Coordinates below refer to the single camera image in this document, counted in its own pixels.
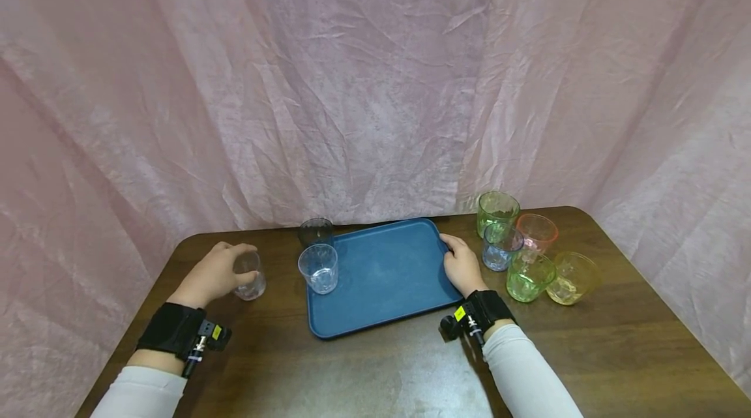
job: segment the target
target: drinking glass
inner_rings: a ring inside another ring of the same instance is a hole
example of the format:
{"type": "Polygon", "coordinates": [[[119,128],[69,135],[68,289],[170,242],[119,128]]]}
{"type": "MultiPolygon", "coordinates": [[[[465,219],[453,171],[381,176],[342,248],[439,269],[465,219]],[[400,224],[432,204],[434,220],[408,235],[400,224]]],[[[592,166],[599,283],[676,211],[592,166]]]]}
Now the drinking glass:
{"type": "Polygon", "coordinates": [[[602,283],[597,265],[582,254],[563,252],[553,260],[558,277],[548,288],[548,296],[556,303],[573,305],[602,283]]]}
{"type": "Polygon", "coordinates": [[[519,215],[519,202],[513,196],[500,191],[481,194],[477,205],[477,235],[485,235],[485,228],[491,222],[512,226],[519,215]]]}
{"type": "Polygon", "coordinates": [[[303,250],[297,268],[310,289],[318,294],[330,293],[339,281],[339,257],[328,244],[314,244],[303,250]]]}
{"type": "Polygon", "coordinates": [[[266,275],[263,274],[261,257],[258,256],[258,252],[248,252],[247,254],[238,256],[234,261],[234,265],[232,265],[232,271],[237,274],[258,271],[255,281],[239,286],[234,290],[234,293],[243,301],[252,301],[261,297],[263,291],[266,290],[266,275]]]}
{"type": "Polygon", "coordinates": [[[325,217],[308,219],[297,230],[297,239],[303,247],[314,244],[328,244],[333,246],[333,224],[325,217]]]}
{"type": "Polygon", "coordinates": [[[553,221],[545,216],[526,214],[519,216],[517,229],[524,235],[524,248],[520,254],[528,263],[534,261],[538,255],[558,239],[558,228],[553,221]]]}
{"type": "Polygon", "coordinates": [[[532,263],[518,256],[508,266],[506,290],[520,303],[530,303],[555,279],[555,265],[545,255],[538,255],[532,263]]]}
{"type": "Polygon", "coordinates": [[[493,222],[485,228],[482,262],[493,271],[506,271],[524,246],[524,236],[514,226],[493,222]]]}

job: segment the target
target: black wrist strap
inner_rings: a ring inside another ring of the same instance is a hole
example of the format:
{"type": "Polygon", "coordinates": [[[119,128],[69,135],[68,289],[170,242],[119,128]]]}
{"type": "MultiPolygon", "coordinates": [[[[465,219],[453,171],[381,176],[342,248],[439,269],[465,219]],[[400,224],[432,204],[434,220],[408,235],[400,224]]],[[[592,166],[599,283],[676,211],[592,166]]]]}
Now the black wrist strap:
{"type": "Polygon", "coordinates": [[[201,324],[206,320],[206,310],[184,305],[164,303],[151,318],[138,340],[137,350],[155,350],[172,353],[186,360],[196,342],[201,324]]]}
{"type": "Polygon", "coordinates": [[[516,323],[512,311],[508,309],[508,306],[496,291],[474,291],[469,295],[467,301],[473,307],[475,321],[483,334],[488,332],[488,329],[493,326],[496,320],[511,319],[516,323]]]}

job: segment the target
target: pink fabric backdrop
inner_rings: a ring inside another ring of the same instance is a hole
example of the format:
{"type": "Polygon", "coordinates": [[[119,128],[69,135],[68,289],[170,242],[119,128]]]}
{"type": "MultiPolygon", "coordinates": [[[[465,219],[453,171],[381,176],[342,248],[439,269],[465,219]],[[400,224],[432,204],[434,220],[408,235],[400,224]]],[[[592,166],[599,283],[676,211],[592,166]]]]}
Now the pink fabric backdrop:
{"type": "Polygon", "coordinates": [[[189,235],[491,187],[593,214],[751,393],[751,0],[0,9],[1,416],[74,413],[189,235]]]}

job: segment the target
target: brown table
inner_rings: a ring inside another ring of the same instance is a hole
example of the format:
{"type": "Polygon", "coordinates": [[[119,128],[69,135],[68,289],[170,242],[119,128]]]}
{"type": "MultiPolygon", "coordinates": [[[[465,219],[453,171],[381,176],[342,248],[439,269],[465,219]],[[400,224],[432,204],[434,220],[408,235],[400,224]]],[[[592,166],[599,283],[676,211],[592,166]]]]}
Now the brown table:
{"type": "MultiPolygon", "coordinates": [[[[728,378],[594,220],[574,207],[534,210],[558,225],[550,252],[590,256],[603,286],[573,307],[543,295],[508,297],[505,274],[483,267],[519,324],[560,375],[585,417],[751,417],[751,402],[728,378]]],[[[476,254],[475,217],[434,219],[476,254]]],[[[340,227],[339,231],[362,226],[340,227]]],[[[195,235],[174,251],[78,416],[88,417],[127,361],[149,318],[218,241],[258,246],[268,279],[251,303],[233,295],[209,306],[230,325],[224,353],[209,353],[186,389],[178,417],[508,417],[493,378],[459,340],[445,344],[450,309],[336,340],[308,330],[295,229],[195,235]]]]}

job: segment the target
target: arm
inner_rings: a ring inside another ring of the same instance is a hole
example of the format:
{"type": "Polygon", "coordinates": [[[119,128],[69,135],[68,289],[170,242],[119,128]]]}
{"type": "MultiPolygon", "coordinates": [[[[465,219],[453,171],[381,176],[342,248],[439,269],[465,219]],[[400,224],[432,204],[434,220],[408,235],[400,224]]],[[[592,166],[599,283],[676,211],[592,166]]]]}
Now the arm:
{"type": "MultiPolygon", "coordinates": [[[[464,298],[475,290],[489,290],[465,241],[446,234],[441,240],[450,248],[443,261],[446,275],[464,298]]],[[[514,418],[582,417],[548,362],[512,320],[496,321],[484,337],[485,361],[514,418]]]]}
{"type": "MultiPolygon", "coordinates": [[[[252,283],[257,271],[236,275],[238,255],[255,251],[252,245],[219,242],[194,266],[169,303],[205,308],[241,284],[252,283]]],[[[93,418],[170,418],[183,396],[187,379],[180,376],[184,363],[171,353],[138,350],[92,414],[93,418]]]]}

